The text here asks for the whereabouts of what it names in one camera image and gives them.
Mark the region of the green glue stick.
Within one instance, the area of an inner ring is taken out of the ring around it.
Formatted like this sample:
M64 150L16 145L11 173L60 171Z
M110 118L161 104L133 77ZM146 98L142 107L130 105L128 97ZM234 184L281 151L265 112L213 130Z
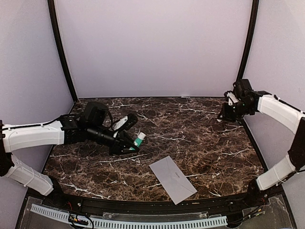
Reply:
M138 135L137 135L137 138L135 139L134 141L134 144L139 147L142 143L142 141L144 140L144 138L146 137L146 135L143 133L143 132L140 132Z

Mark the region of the grey envelope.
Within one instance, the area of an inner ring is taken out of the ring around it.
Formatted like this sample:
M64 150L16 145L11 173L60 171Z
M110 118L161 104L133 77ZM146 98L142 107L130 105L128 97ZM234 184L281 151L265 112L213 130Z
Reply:
M170 156L150 164L149 167L175 205L197 193Z

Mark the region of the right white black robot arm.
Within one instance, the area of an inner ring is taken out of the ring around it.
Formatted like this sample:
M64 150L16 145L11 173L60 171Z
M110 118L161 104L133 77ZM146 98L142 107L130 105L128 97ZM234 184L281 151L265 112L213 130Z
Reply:
M254 90L247 79L237 80L224 97L218 121L241 122L248 116L269 166L243 197L243 203L253 207L261 200L261 192L304 170L305 113L275 94Z

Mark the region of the black frame post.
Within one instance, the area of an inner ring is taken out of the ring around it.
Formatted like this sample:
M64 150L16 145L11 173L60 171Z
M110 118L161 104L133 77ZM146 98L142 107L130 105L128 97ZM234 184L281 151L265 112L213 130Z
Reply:
M252 45L252 41L253 41L256 19L257 19L257 14L258 14L258 8L259 8L259 0L252 0L250 20L249 20L246 39L245 39L243 55L241 58L236 81L241 80L244 76L244 72L246 69L246 65L247 65L247 61L248 61L248 57L249 57L249 53L250 53L251 45Z
M75 90L75 87L72 82L72 77L71 77L71 74L69 71L65 51L63 48L62 40L61 40L61 33L60 33L58 18L57 18L56 9L55 9L55 1L47 0L47 3L48 3L48 9L49 9L53 36L54 36L58 56L60 59L61 67L62 67L62 70L64 73L65 81L67 83L71 98L72 98L73 102L76 103L78 101L78 97L77 97L76 90Z

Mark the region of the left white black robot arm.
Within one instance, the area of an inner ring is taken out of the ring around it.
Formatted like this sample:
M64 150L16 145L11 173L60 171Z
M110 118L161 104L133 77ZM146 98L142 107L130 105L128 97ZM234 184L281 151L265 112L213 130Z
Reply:
M11 178L25 187L29 187L44 196L57 208L67 204L67 197L56 179L43 175L29 165L21 162L13 151L44 145L70 145L93 141L107 146L110 155L125 155L139 152L145 134L140 132L132 139L127 131L138 118L127 114L118 121L111 120L110 126L104 126L106 117L112 115L109 108L99 102L87 103L79 114L64 114L46 122L31 125L0 125L0 175Z

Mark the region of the right black frame post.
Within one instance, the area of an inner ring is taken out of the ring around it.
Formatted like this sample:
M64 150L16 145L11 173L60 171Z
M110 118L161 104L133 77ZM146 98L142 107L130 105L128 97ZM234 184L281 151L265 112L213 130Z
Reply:
M250 53L251 45L252 45L252 41L253 41L256 19L257 19L257 14L258 14L258 8L259 8L259 0L252 0L250 20L249 20L246 39L245 39L243 55L241 58L236 81L241 80L244 76L244 72L246 69L246 65L247 65L247 61L248 61L248 57L249 57L249 53Z

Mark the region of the left black frame post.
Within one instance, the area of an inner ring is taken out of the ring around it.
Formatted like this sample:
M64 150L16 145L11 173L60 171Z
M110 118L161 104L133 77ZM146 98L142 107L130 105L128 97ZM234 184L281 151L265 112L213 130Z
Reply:
M65 51L63 48L62 40L61 40L61 33L60 33L58 18L57 18L56 9L55 9L55 1L47 0L47 3L48 3L48 9L49 9L53 36L54 36L58 56L60 59L61 67L62 67L62 70L64 73L65 81L67 83L71 98L72 98L73 102L76 103L78 101L78 97L77 97L76 90L75 90L75 87L72 82L72 77L71 77L71 74L69 71Z

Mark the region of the black front rail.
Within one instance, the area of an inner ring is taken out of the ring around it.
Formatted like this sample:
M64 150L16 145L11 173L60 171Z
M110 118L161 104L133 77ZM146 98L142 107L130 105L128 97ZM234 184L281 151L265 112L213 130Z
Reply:
M267 205L270 197L281 194L282 192L283 189L279 186L272 187L269 191L262 193L260 196L254 196L254 199L252 200L250 200L250 196L247 193L240 193L225 197L185 200L177 205L172 201L118 201L88 198L62 193L61 197L64 201L62 202L62 205L59 205L56 204L54 200L45 198L37 191L29 189L23 200L22 209L25 209L26 204L28 204L30 200L36 200L38 203L42 203L49 207L61 208L63 210L70 210L88 215L102 215L105 212L152 215L183 214L205 211L208 213L234 214L246 208Z

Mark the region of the small circuit board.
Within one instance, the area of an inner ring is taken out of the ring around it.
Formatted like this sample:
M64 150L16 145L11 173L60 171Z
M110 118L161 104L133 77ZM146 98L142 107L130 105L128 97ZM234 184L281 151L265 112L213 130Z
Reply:
M68 216L68 222L71 223L72 225L76 225L76 226L88 226L88 222L84 219L79 219L78 215L72 215L70 214Z

